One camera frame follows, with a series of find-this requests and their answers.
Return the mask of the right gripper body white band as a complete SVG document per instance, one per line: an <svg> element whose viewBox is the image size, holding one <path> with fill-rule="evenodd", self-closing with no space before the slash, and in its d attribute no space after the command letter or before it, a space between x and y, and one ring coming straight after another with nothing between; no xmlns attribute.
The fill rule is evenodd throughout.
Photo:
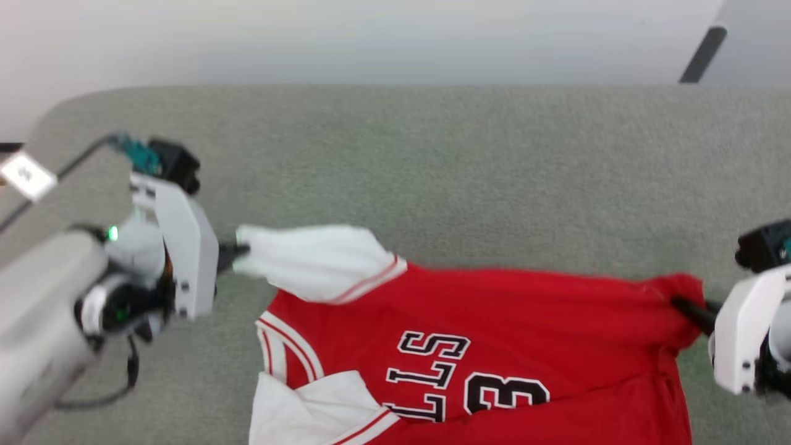
<svg viewBox="0 0 791 445"><path fill-rule="evenodd" d="M768 352L763 355L763 346ZM789 371L789 266L742 279L730 290L709 340L714 380L731 394L759 389L759 360Z"/></svg>

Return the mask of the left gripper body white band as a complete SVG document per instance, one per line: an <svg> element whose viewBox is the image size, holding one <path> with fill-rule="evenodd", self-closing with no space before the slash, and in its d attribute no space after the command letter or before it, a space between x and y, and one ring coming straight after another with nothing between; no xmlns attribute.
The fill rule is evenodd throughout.
<svg viewBox="0 0 791 445"><path fill-rule="evenodd" d="M205 211L175 183L130 174L133 213L129 219L131 265L156 282L171 265L174 308L189 320L214 306L219 243Z"/></svg>

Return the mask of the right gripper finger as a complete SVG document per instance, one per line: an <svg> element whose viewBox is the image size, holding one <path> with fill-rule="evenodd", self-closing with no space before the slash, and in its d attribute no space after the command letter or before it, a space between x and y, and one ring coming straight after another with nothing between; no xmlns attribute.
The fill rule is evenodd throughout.
<svg viewBox="0 0 791 445"><path fill-rule="evenodd" d="M718 313L721 311L722 302L705 299L703 304L697 304L690 299L681 296L675 296L670 299L670 304L675 307L682 315L685 315L690 320L706 319L714 320L717 318Z"/></svg>
<svg viewBox="0 0 791 445"><path fill-rule="evenodd" d="M692 322L705 336L710 336L714 332L716 319L714 320L706 320L706 319L692 319L690 320L685 315L683 315L686 319Z"/></svg>

